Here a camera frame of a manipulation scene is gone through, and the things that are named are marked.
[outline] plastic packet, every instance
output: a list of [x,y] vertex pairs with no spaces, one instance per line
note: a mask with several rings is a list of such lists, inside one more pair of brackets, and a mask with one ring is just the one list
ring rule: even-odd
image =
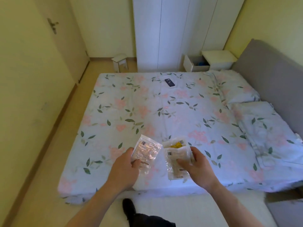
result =
[[[178,143],[181,143],[182,147],[171,147],[178,146],[176,145]],[[190,164],[192,163],[192,152],[185,137],[173,138],[169,141],[163,142],[162,144],[165,151],[165,159],[169,180],[190,178],[189,173],[177,163],[177,159],[183,159],[185,161],[188,161]]]
[[131,161],[141,159],[139,166],[140,173],[148,174],[151,164],[156,159],[162,145],[149,137],[141,135],[137,144],[134,147]]

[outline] floral bedsheet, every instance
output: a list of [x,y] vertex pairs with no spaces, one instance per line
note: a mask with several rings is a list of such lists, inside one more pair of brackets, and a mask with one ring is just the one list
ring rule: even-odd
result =
[[[171,79],[175,86],[164,81]],[[94,86],[60,178],[66,203],[86,202],[113,162],[144,134],[157,142],[186,136],[232,191],[274,192],[303,179],[302,170],[259,167],[255,152],[207,73],[103,73]],[[163,151],[148,175],[121,197],[179,196],[205,191],[191,179],[168,180]]]

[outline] white nightstand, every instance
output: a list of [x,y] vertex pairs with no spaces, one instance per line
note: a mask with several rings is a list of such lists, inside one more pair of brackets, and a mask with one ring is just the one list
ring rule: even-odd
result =
[[210,70],[228,70],[237,58],[228,50],[202,51],[203,57],[210,64]]

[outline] white wardrobe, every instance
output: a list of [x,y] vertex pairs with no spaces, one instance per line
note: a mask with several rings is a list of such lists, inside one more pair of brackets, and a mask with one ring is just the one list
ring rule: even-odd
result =
[[178,71],[185,54],[222,50],[244,0],[133,0],[138,72]]

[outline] beige floor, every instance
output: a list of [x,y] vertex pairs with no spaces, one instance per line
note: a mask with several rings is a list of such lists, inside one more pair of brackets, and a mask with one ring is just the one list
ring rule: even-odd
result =
[[[128,66],[129,72],[137,71],[134,61],[129,61]],[[100,73],[111,72],[114,72],[111,61],[89,64],[12,226],[64,226],[81,208],[66,205],[58,196],[57,185],[95,81]],[[263,196],[258,191],[237,194],[240,201],[266,227],[275,227]],[[159,215],[176,222],[177,226],[227,226],[209,195],[138,199],[134,203],[138,212]],[[111,205],[100,226],[128,226],[121,200]]]

